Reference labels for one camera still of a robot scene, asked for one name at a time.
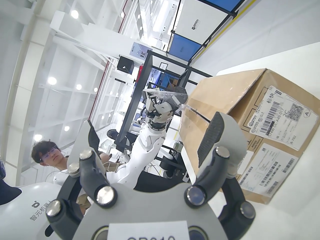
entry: qr code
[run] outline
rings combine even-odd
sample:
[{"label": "qr code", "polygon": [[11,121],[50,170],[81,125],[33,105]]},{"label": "qr code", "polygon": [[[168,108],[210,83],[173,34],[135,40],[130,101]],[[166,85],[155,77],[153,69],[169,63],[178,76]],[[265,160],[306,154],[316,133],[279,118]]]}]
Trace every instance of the qr code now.
[{"label": "qr code", "polygon": [[303,112],[303,108],[295,103],[292,104],[290,111],[287,113],[286,117],[293,121],[299,121]]}]

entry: white label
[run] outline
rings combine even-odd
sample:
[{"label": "white label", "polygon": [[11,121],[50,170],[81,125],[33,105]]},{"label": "white label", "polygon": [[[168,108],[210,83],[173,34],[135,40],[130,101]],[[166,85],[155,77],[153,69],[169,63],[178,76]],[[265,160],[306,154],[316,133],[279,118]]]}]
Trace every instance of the white label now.
[{"label": "white label", "polygon": [[296,156],[264,143],[241,177],[240,187],[272,197],[297,161]]},{"label": "white label", "polygon": [[246,168],[250,162],[250,159],[252,158],[253,155],[254,155],[254,153],[252,151],[247,150],[247,153],[245,154],[244,158],[238,164],[237,173],[239,175],[242,175],[244,173],[244,171],[246,170]]},{"label": "white label", "polygon": [[270,86],[251,117],[250,133],[299,150],[318,116],[309,108]]},{"label": "white label", "polygon": [[113,223],[107,240],[186,240],[187,221],[157,223]]}]

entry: logo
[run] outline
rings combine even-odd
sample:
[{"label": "logo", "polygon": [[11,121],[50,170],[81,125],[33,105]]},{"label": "logo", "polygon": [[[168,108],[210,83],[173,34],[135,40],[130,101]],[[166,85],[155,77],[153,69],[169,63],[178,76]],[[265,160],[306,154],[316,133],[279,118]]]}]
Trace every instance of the logo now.
[{"label": "logo", "polygon": [[251,122],[249,123],[250,127],[254,125],[254,122],[255,122],[256,118],[257,118],[256,115],[252,118]]},{"label": "logo", "polygon": [[40,203],[38,203],[37,201],[34,201],[34,204],[32,204],[31,206],[32,206],[33,208],[38,208],[39,205],[40,205]]},{"label": "logo", "polygon": [[196,30],[199,23],[200,23],[200,20],[197,19],[197,20],[194,22],[192,29],[193,29],[193,30]]}]

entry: fire extinguisher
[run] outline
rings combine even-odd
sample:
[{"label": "fire extinguisher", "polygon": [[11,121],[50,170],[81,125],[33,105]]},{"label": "fire extinguisher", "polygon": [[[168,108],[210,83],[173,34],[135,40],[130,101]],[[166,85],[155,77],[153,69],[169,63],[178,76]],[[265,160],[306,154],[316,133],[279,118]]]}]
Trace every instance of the fire extinguisher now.
[{"label": "fire extinguisher", "polygon": [[143,65],[141,65],[141,66],[139,67],[139,71],[138,71],[138,75],[137,75],[136,82],[138,82],[138,80],[139,80],[139,78],[140,78],[140,74],[141,74],[142,69],[143,69]]}]

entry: camera lens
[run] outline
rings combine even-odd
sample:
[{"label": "camera lens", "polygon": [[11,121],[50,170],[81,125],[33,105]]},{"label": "camera lens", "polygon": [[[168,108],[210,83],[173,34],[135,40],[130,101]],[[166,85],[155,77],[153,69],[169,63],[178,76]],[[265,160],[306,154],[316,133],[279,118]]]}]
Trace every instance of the camera lens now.
[{"label": "camera lens", "polygon": [[189,227],[190,240],[208,240],[206,233],[197,226]]}]

